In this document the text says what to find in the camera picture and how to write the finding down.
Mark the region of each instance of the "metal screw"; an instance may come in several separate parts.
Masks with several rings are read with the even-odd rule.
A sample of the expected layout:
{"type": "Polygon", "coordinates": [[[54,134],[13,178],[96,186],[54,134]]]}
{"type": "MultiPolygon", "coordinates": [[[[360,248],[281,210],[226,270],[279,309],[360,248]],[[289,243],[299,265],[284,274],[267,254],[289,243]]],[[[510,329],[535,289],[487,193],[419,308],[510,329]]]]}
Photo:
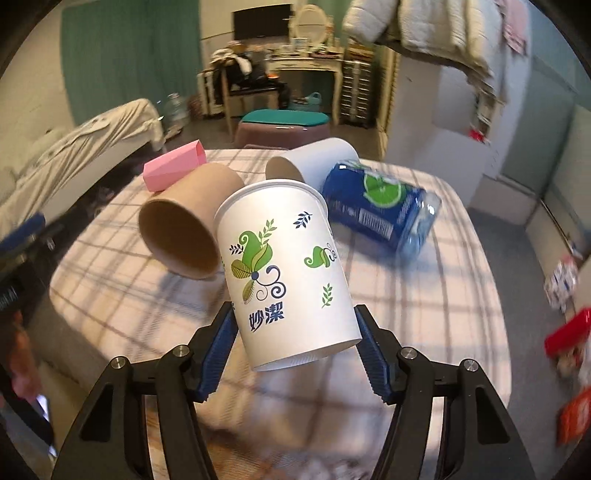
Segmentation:
{"type": "Polygon", "coordinates": [[[406,346],[400,350],[400,355],[402,355],[406,360],[412,360],[413,358],[417,357],[417,351],[413,347],[406,346]]]}
{"type": "Polygon", "coordinates": [[[471,358],[464,360],[464,368],[469,372],[475,372],[478,370],[478,362],[476,360],[472,360],[471,358]]]}
{"type": "Polygon", "coordinates": [[[111,366],[116,370],[123,368],[126,364],[127,360],[125,360],[124,356],[116,356],[113,360],[111,360],[111,366]]]}
{"type": "Polygon", "coordinates": [[[173,355],[174,356],[185,356],[190,352],[190,349],[187,345],[177,345],[173,348],[173,355]]]}

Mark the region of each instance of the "plaid tablecloth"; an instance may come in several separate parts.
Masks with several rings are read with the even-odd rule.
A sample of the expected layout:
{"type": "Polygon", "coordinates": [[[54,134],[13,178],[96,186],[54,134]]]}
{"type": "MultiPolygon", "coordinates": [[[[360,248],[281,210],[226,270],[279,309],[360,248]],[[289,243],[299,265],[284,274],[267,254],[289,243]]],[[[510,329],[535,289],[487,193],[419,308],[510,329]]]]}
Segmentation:
{"type": "MultiPolygon", "coordinates": [[[[273,154],[215,150],[207,158],[253,183],[264,179],[273,154]]],[[[363,235],[332,225],[354,304],[365,303],[381,327],[431,360],[458,364],[475,358],[507,404],[511,364],[504,318],[466,209],[438,178],[366,163],[434,191],[443,206],[420,257],[406,268],[396,267],[391,255],[363,235]]],[[[88,388],[114,356],[136,362],[186,343],[229,299],[221,269],[194,281],[153,259],[137,224],[149,196],[142,178],[133,180],[80,235],[51,281],[51,302],[63,325],[49,360],[69,365],[70,374],[88,388]],[[76,341],[66,341],[68,335],[76,341]]],[[[212,454],[214,463],[234,465],[224,468],[221,478],[302,480],[365,478],[393,411],[372,393],[354,348],[312,364],[254,373],[239,337],[217,393],[196,408],[213,435],[213,451],[225,452],[212,454]]],[[[443,403],[436,401],[427,464],[437,454],[442,411],[443,403]]],[[[154,436],[157,429],[151,429],[154,436]]],[[[152,438],[152,461],[163,465],[156,443],[152,438]]]]}

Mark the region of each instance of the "person's hand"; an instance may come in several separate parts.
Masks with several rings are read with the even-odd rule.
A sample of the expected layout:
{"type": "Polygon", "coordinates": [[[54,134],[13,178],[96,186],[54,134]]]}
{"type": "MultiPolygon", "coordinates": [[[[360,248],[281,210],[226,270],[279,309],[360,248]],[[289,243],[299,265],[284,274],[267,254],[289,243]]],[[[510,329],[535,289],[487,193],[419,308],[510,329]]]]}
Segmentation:
{"type": "MultiPolygon", "coordinates": [[[[17,312],[14,317],[17,325],[22,324],[22,315],[17,312]]],[[[31,341],[27,333],[18,329],[15,334],[14,346],[8,357],[8,368],[12,372],[12,389],[19,397],[33,403],[41,393],[41,378],[35,365],[31,341]]],[[[0,406],[3,398],[0,395],[0,406]]]]}

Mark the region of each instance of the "pink paper box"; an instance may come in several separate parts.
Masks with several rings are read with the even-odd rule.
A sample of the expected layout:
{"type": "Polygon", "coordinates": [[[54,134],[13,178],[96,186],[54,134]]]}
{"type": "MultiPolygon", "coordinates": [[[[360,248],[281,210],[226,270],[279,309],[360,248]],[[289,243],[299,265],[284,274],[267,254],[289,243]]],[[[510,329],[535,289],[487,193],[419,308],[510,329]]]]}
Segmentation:
{"type": "Polygon", "coordinates": [[[195,140],[147,162],[144,183],[149,192],[161,192],[205,162],[203,145],[195,140]]]}

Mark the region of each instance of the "pink garment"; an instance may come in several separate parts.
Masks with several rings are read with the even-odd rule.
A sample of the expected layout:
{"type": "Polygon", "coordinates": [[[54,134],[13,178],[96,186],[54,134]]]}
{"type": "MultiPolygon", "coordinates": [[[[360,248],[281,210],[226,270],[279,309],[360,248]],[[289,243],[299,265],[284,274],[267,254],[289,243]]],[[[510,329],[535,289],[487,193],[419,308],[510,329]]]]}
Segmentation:
{"type": "Polygon", "coordinates": [[[521,0],[495,0],[504,19],[503,36],[507,45],[517,53],[525,55],[527,37],[527,6],[521,0]]]}

